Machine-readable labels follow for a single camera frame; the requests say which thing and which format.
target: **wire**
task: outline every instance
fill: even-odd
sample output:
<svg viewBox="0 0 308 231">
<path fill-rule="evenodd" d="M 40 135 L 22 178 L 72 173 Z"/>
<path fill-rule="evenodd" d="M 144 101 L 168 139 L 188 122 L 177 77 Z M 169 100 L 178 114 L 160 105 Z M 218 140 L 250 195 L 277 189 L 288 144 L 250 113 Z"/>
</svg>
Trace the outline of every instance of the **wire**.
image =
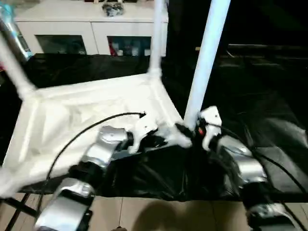
<svg viewBox="0 0 308 231">
<path fill-rule="evenodd" d="M 228 133 L 233 135 L 235 138 L 239 139 L 243 144 L 245 144 L 245 142 L 237 134 L 235 134 L 233 131 L 229 130 L 228 128 L 220 126 L 220 125 L 215 125 L 215 124 L 209 124 L 209 125 L 213 125 L 213 126 L 221 128 L 222 130 L 227 131 Z M 267 156 L 265 156 L 261 153 L 254 152 L 254 155 L 262 157 L 262 158 L 266 159 L 267 161 L 271 162 L 272 164 L 274 164 L 275 166 L 277 166 L 278 168 L 280 168 L 283 172 L 285 172 L 285 174 L 287 174 L 291 178 L 291 180 L 294 182 L 294 184 L 297 185 L 297 187 L 301 190 L 302 193 L 307 193 L 306 189 L 300 184 L 300 182 L 281 164 L 277 163 L 276 161 L 268 158 Z"/>
<path fill-rule="evenodd" d="M 298 217 L 294 214 L 294 212 L 285 204 L 285 202 L 281 202 L 283 205 L 285 211 L 290 214 L 290 216 L 294 219 L 294 221 L 299 225 L 299 227 L 303 231 L 307 231 L 306 227 L 303 225 L 303 223 L 298 219 Z"/>
<path fill-rule="evenodd" d="M 68 148 L 68 146 L 74 142 L 74 140 L 76 140 L 79 136 L 81 136 L 83 133 L 85 133 L 86 131 L 90 130 L 91 128 L 103 123 L 103 122 L 106 122 L 107 120 L 110 120 L 110 119 L 113 119 L 113 118 L 116 118 L 116 117 L 120 117 L 120 116 L 128 116 L 128 115 L 139 115 L 140 117 L 144 116 L 145 113 L 140 113 L 140 112 L 126 112 L 126 113 L 121 113 L 121 114 L 117 114 L 117 115 L 113 115 L 113 116 L 110 116 L 110 117 L 107 117 L 105 119 L 102 119 L 90 126 L 88 126 L 87 128 L 83 129 L 80 133 L 78 133 L 74 138 L 72 138 L 64 147 L 63 149 L 57 154 L 57 156 L 55 157 L 48 173 L 47 173 L 47 176 L 46 176 L 46 180 L 45 180 L 45 183 L 42 187 L 42 191 L 41 191 L 41 194 L 39 196 L 39 199 L 38 199 L 38 206 L 37 206 L 37 213 L 38 215 L 40 214 L 40 209 L 41 209 L 41 205 L 42 205 L 42 200 L 43 200 L 43 196 L 44 196 L 44 193 L 45 193 L 45 190 L 46 190 L 46 187 L 50 181 L 50 175 L 51 175 L 51 172 L 53 170 L 53 167 L 55 166 L 57 160 L 59 159 L 60 155 Z"/>
<path fill-rule="evenodd" d="M 299 181 L 287 169 L 285 169 L 284 166 L 282 166 L 281 164 L 278 164 L 276 161 L 268 158 L 267 156 L 261 153 L 257 153 L 257 155 L 261 156 L 262 158 L 266 159 L 267 161 L 279 167 L 282 171 L 285 172 L 285 174 L 287 174 L 291 178 L 291 180 L 297 185 L 297 187 L 301 190 L 302 193 L 307 193 L 306 189 L 299 183 Z"/>
</svg>

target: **tiled floor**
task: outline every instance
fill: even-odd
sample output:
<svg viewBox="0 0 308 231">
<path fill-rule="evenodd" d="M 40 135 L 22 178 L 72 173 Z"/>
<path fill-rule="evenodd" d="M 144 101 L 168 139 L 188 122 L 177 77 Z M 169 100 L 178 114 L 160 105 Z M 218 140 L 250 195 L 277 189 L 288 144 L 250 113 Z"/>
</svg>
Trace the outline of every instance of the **tiled floor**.
<svg viewBox="0 0 308 231">
<path fill-rule="evenodd" d="M 45 196 L 43 206 L 51 196 Z M 31 195 L 27 205 L 35 208 L 37 195 Z M 287 204 L 308 227 L 307 204 Z M 92 205 L 90 231 L 111 231 L 125 227 L 128 231 L 248 231 L 244 207 L 239 202 L 166 202 L 141 198 L 96 197 Z M 0 230 L 5 230 L 14 209 L 0 207 Z M 34 219 L 21 213 L 13 231 L 31 231 Z"/>
</svg>

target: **cabinet door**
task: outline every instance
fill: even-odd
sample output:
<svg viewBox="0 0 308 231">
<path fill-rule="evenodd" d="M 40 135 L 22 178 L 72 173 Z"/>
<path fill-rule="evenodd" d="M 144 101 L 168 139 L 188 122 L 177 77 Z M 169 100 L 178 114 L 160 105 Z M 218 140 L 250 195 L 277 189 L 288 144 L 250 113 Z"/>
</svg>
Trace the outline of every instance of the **cabinet door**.
<svg viewBox="0 0 308 231">
<path fill-rule="evenodd" d="M 17 22 L 35 53 L 97 54 L 89 22 Z"/>
<path fill-rule="evenodd" d="M 149 55 L 153 23 L 92 23 L 99 54 Z M 161 54 L 166 54 L 167 23 L 162 25 Z"/>
</svg>

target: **white tube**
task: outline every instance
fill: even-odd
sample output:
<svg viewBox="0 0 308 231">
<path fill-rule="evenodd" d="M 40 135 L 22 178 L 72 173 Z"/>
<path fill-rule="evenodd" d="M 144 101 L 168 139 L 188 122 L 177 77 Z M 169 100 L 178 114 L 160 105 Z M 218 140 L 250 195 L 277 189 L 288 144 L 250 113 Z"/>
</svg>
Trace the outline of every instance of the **white tube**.
<svg viewBox="0 0 308 231">
<path fill-rule="evenodd" d="M 162 12 L 164 7 L 164 0 L 154 1 L 154 28 L 151 39 L 151 57 L 149 72 L 151 76 L 161 76 L 161 42 L 162 42 Z"/>
<path fill-rule="evenodd" d="M 5 39 L 0 33 L 0 62 L 7 72 L 9 78 L 17 88 L 18 96 L 21 100 L 26 98 L 26 95 L 34 92 L 35 87 L 32 85 L 25 73 L 23 72 L 20 64 L 17 62 L 14 54 L 8 47 Z"/>
<path fill-rule="evenodd" d="M 211 2 L 184 117 L 184 124 L 191 130 L 195 127 L 197 115 L 202 106 L 230 1 L 212 0 Z"/>
</svg>

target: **black cloth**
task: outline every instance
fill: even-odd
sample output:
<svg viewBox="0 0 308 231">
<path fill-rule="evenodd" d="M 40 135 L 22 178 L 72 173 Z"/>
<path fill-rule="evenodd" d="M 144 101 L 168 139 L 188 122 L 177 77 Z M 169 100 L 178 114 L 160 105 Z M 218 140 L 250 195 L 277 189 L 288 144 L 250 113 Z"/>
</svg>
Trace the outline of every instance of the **black cloth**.
<svg viewBox="0 0 308 231">
<path fill-rule="evenodd" d="M 224 127 L 236 133 L 253 152 L 283 165 L 306 190 L 307 66 L 305 60 L 220 57 L 203 103 L 203 108 L 216 105 Z M 162 67 L 163 83 L 183 116 L 195 60 L 183 57 L 182 63 L 176 64 L 163 60 Z M 25 66 L 28 77 L 39 88 L 140 74 L 147 68 L 146 58 L 62 54 L 37 54 Z M 3 158 L 21 102 L 9 83 L 0 87 L 0 99 Z M 270 192 L 274 200 L 308 201 L 281 169 L 260 160 L 276 188 Z M 60 180 L 53 179 L 46 192 L 52 193 Z M 223 182 L 222 169 L 209 164 L 206 153 L 170 147 L 114 161 L 99 194 L 179 201 L 237 200 Z M 41 186 L 27 186 L 23 191 L 39 193 Z"/>
</svg>

